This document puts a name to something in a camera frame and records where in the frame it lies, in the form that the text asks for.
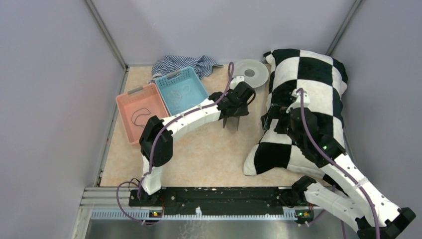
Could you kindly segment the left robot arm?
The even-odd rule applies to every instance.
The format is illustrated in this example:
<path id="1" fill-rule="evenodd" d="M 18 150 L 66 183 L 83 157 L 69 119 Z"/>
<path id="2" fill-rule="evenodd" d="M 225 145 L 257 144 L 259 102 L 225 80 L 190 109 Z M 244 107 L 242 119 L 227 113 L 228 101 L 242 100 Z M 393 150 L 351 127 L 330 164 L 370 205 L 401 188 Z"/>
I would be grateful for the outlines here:
<path id="1" fill-rule="evenodd" d="M 173 157 L 173 145 L 180 137 L 210 122 L 242 117 L 249 114 L 248 106 L 255 99 L 255 90 L 246 82 L 234 89 L 214 92 L 203 102 L 177 115 L 151 117 L 139 139 L 143 159 L 143 175 L 138 186 L 141 200 L 148 206 L 159 201 L 161 174 Z"/>

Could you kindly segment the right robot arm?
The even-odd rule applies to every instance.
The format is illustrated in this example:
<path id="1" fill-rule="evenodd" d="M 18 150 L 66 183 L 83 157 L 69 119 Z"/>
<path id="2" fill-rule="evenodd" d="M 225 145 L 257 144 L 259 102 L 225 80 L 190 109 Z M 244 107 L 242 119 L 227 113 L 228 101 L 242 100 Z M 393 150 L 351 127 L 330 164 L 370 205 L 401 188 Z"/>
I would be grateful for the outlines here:
<path id="1" fill-rule="evenodd" d="M 394 239 L 415 219 L 410 208 L 382 195 L 345 152 L 340 110 L 323 114 L 272 104 L 261 120 L 265 133 L 245 174 L 273 168 L 301 173 L 293 201 L 323 207 L 361 239 Z"/>

